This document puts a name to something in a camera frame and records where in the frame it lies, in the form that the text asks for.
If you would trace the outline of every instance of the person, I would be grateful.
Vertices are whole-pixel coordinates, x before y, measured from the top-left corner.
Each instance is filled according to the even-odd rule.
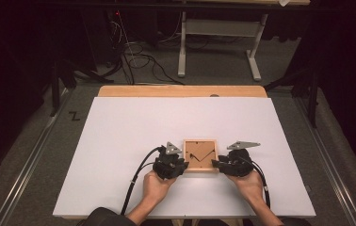
[[[244,200],[264,225],[284,225],[264,202],[263,184],[258,172],[252,171],[244,177],[226,176],[236,185]],[[130,213],[120,216],[101,207],[89,215],[83,226],[138,226],[164,200],[176,180],[177,178],[162,180],[155,171],[151,170],[143,179],[142,199]],[[305,220],[295,218],[288,218],[288,222],[290,225],[310,225]]]

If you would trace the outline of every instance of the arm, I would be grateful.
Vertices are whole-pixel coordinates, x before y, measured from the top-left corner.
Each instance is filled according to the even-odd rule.
[[[148,172],[143,179],[143,197],[140,203],[127,215],[136,225],[145,218],[161,203],[167,196],[170,186],[176,178],[162,180],[153,170]]]
[[[227,175],[227,177],[234,182],[243,198],[249,203],[254,213],[261,219],[264,225],[283,225],[263,200],[263,184],[258,172],[252,171],[244,177],[229,175]]]

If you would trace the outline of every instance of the black sleeve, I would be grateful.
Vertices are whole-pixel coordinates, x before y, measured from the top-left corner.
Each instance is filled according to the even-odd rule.
[[[137,226],[131,219],[99,207],[92,211],[82,226]]]

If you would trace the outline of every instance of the gray carpet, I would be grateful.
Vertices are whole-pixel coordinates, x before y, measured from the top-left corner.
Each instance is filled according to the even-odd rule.
[[[276,40],[262,41],[256,59],[263,81],[256,83],[251,79],[249,65],[242,48],[247,42],[248,40],[230,44],[215,43],[199,51],[189,49],[186,78],[179,81],[188,85],[265,85],[283,75],[297,46],[296,41],[285,43]],[[145,51],[157,59],[169,76],[179,79],[176,76],[177,47],[160,46],[157,50],[145,47]],[[145,62],[138,60],[138,66],[141,66],[140,63]],[[152,65],[134,69],[133,72],[138,83],[159,83],[152,75]],[[155,73],[162,77],[160,69],[156,69]],[[125,83],[122,71],[113,75],[113,78],[117,83]],[[79,86],[71,90],[71,98],[60,111],[55,127],[44,144],[40,161],[7,225],[76,225],[77,220],[54,218],[52,212],[89,113],[91,101],[99,87],[99,84],[92,81],[79,81]],[[270,92],[268,95],[273,99],[300,174],[309,189],[316,210],[316,217],[308,220],[315,226],[350,225],[323,168],[323,162],[307,122],[301,116],[301,110],[295,100],[291,98],[287,88]],[[45,99],[45,105],[27,122],[0,168],[0,208],[35,146],[41,130],[49,120],[48,116],[51,112],[49,92]],[[356,205],[356,158],[323,95],[319,95],[318,101],[320,103],[317,108],[318,132]],[[72,111],[76,112],[76,118],[80,121],[72,121],[73,115],[69,113]],[[255,225],[259,225],[257,219],[253,221]]]

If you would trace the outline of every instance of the white board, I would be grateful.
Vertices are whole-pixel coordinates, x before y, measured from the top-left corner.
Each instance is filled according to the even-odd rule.
[[[153,148],[184,139],[216,139],[218,154],[241,140],[263,170],[271,209],[277,216],[316,215],[272,101],[250,97],[96,97],[76,148],[54,216],[84,218],[103,206],[121,211],[140,162]],[[154,153],[148,162],[158,156]],[[142,196],[138,177],[127,212]],[[231,218],[254,216],[223,174],[184,173],[149,218]]]

